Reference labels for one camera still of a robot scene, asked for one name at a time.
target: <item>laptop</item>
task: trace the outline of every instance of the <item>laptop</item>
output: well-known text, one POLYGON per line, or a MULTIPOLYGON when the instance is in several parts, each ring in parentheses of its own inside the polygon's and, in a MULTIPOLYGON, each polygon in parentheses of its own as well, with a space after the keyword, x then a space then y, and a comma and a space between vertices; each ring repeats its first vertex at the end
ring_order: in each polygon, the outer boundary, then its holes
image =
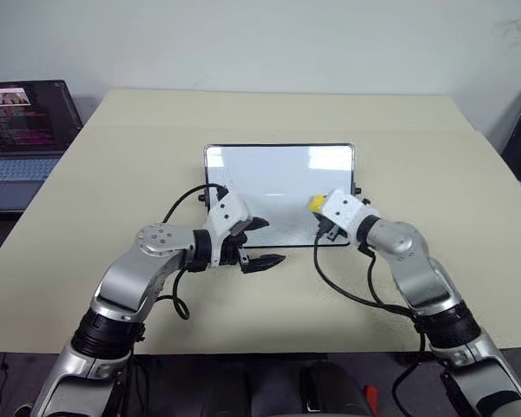
POLYGON ((82 129, 62 80, 0 83, 0 213, 22 213, 82 129))

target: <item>yellow object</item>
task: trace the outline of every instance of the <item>yellow object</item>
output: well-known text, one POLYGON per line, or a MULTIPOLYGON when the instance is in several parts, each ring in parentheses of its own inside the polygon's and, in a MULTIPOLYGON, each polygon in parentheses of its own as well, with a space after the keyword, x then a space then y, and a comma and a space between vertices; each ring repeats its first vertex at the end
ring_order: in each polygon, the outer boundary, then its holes
POLYGON ((311 210, 313 213, 320 214, 320 209, 322 209, 322 204, 324 204, 325 200, 326 200, 325 196, 315 195, 311 199, 311 202, 309 202, 309 210, 311 210))

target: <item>tabletop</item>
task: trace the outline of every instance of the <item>tabletop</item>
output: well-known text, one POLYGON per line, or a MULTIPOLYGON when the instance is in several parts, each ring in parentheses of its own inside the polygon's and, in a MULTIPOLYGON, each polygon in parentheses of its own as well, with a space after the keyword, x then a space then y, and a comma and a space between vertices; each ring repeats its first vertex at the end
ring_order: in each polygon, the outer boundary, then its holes
MULTIPOLYGON (((0 250, 0 351, 59 352, 136 232, 204 182, 206 145, 302 142, 351 143, 363 194, 423 233, 500 347, 521 347, 521 187, 449 98, 113 90, 0 250)), ((198 227, 205 215, 190 199, 173 221, 198 227)), ((258 274, 185 275, 191 319, 156 305, 136 352, 416 349, 410 322, 327 287, 311 248, 269 251, 287 258, 258 274)), ((354 248, 324 248, 320 263, 368 296, 354 248)), ((382 259, 374 277, 381 298, 401 302, 382 259)))

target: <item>white wall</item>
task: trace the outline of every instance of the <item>white wall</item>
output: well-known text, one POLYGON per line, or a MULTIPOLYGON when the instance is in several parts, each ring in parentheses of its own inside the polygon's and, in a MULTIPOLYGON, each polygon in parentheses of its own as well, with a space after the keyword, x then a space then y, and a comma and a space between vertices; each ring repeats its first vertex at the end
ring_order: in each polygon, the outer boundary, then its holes
POLYGON ((521 0, 0 0, 0 81, 447 94, 501 149, 521 108, 521 0))

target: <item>laptop screen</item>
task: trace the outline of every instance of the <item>laptop screen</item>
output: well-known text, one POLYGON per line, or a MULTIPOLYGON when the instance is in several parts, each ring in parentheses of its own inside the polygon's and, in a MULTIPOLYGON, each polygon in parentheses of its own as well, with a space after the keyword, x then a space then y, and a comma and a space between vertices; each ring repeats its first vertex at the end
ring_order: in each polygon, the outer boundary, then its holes
POLYGON ((64 81, 0 83, 0 152, 65 150, 81 128, 64 81))

